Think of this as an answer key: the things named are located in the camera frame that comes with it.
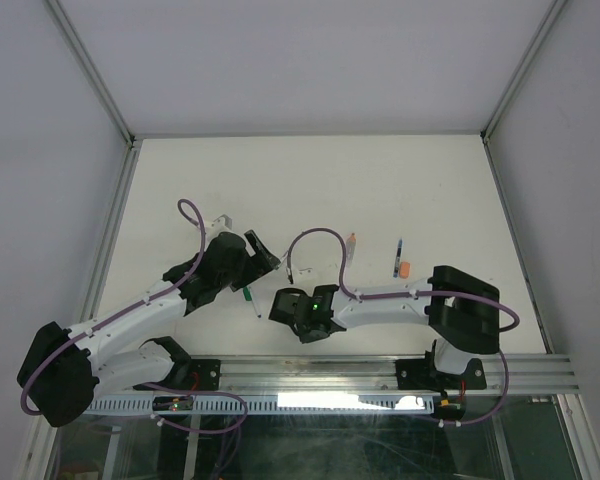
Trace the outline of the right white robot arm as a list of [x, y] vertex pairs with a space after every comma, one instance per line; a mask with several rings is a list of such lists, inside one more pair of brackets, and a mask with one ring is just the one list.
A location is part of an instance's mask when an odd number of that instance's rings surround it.
[[405, 285], [363, 288], [348, 294], [336, 284], [308, 294], [276, 292], [268, 319], [288, 326], [303, 344], [363, 326], [428, 327], [437, 337], [427, 363], [439, 387], [459, 380], [468, 362], [500, 350], [499, 290], [455, 267], [436, 266], [430, 277]]

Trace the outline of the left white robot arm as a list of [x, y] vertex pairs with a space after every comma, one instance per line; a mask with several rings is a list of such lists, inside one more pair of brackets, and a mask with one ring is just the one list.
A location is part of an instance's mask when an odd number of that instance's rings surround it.
[[251, 285], [279, 265], [253, 231], [222, 232], [121, 310], [70, 327], [42, 326], [17, 374], [22, 410], [59, 428], [94, 400], [127, 388], [201, 388], [203, 368], [175, 339], [155, 337], [153, 331], [211, 304], [224, 289], [236, 292]]

